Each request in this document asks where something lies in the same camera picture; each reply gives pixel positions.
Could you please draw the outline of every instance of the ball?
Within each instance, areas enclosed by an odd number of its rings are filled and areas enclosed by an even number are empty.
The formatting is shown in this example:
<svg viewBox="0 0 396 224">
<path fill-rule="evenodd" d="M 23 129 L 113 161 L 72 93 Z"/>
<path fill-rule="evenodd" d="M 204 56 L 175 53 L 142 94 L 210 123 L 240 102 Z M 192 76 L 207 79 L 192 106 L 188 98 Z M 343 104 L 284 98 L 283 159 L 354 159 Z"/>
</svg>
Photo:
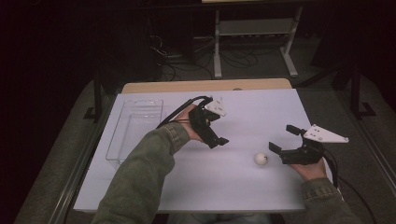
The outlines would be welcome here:
<svg viewBox="0 0 396 224">
<path fill-rule="evenodd" d="M 259 152 L 259 153 L 257 153 L 257 154 L 254 156 L 254 161 L 255 161 L 256 164 L 258 164 L 258 165 L 264 165 L 265 163 L 267 163 L 268 157 L 267 157 L 267 155 L 265 155 L 264 153 Z"/>
</svg>

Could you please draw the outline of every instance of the person's right arm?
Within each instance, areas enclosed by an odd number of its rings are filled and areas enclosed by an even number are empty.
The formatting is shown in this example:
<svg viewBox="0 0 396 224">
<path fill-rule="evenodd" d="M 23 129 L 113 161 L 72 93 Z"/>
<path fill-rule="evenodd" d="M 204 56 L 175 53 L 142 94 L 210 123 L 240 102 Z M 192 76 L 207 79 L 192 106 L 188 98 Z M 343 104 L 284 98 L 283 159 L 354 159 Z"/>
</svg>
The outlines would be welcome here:
<svg viewBox="0 0 396 224">
<path fill-rule="evenodd" d="M 341 193 L 332 185 L 329 178 L 327 178 L 323 159 L 316 164 L 293 164 L 291 167 L 305 181 L 301 185 L 301 188 L 308 223 L 362 223 L 352 213 L 347 203 L 343 201 Z"/>
</svg>

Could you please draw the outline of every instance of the green jacket sleeve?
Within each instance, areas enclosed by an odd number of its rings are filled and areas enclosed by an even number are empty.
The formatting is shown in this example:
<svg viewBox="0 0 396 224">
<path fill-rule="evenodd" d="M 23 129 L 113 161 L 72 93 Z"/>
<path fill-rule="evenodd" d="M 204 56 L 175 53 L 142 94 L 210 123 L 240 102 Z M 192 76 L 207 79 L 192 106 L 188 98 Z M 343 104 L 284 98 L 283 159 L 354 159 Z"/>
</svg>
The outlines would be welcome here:
<svg viewBox="0 0 396 224">
<path fill-rule="evenodd" d="M 361 224 L 343 201 L 341 193 L 328 178 L 319 178 L 302 184 L 307 223 Z"/>
<path fill-rule="evenodd" d="M 173 155 L 189 140 L 179 123 L 147 133 L 114 175 L 92 223 L 151 223 Z"/>
</svg>

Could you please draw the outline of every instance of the hand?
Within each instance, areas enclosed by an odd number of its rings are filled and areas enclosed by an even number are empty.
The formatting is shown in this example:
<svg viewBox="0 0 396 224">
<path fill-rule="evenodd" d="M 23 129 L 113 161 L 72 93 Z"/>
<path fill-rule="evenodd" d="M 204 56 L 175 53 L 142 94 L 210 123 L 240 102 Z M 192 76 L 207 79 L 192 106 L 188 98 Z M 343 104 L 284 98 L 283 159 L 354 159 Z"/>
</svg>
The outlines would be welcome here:
<svg viewBox="0 0 396 224">
<path fill-rule="evenodd" d="M 304 181 L 327 177 L 323 158 L 315 164 L 291 164 L 290 167 L 297 171 Z"/>
<path fill-rule="evenodd" d="M 189 121 L 189 112 L 192 111 L 197 105 L 189 105 L 184 110 L 182 110 L 174 120 L 179 120 L 179 123 L 184 127 L 184 129 L 189 134 L 191 140 L 197 140 L 200 142 L 204 142 L 202 138 L 192 129 Z"/>
</svg>

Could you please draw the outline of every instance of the table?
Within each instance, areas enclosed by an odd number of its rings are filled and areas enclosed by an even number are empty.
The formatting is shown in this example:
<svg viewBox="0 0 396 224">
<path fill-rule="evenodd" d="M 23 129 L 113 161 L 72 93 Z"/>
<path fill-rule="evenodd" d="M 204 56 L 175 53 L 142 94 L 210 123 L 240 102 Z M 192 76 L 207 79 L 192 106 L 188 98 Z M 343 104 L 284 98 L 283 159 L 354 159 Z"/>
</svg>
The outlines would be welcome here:
<svg viewBox="0 0 396 224">
<path fill-rule="evenodd" d="M 159 213 L 304 209 L 302 179 L 268 149 L 268 141 L 283 148 L 299 147 L 301 138 L 287 133 L 286 125 L 310 126 L 296 90 L 282 78 L 127 84 L 110 113 L 74 209 L 95 212 L 116 172 L 106 161 L 106 151 L 123 102 L 161 99 L 164 113 L 170 114 L 203 94 L 223 98 L 228 114 L 211 127 L 230 143 L 213 149 L 193 141 L 184 146 L 165 178 Z M 264 166 L 255 164 L 257 152 L 269 157 Z"/>
</svg>

